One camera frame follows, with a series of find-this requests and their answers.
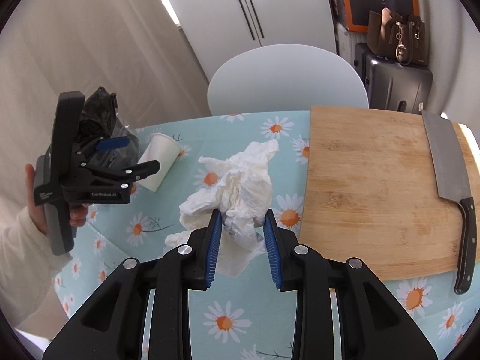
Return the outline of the white sleeve forearm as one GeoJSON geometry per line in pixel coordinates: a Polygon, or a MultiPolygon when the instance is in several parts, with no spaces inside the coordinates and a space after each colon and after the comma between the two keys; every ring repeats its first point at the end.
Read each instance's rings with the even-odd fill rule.
{"type": "Polygon", "coordinates": [[[69,253],[56,256],[49,239],[24,208],[13,225],[1,229],[1,312],[14,328],[34,314],[54,282],[72,261],[69,253]]]}

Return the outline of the person's left hand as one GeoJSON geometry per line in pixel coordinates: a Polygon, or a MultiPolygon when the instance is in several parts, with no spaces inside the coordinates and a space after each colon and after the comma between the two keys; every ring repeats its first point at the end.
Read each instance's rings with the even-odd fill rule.
{"type": "MultiPolygon", "coordinates": [[[[44,235],[49,234],[49,225],[46,217],[46,205],[36,205],[34,199],[34,179],[36,171],[32,164],[27,163],[25,170],[25,189],[28,214],[38,231],[44,235]]],[[[80,228],[86,224],[89,213],[89,204],[75,205],[70,207],[69,223],[72,227],[80,228]]]]}

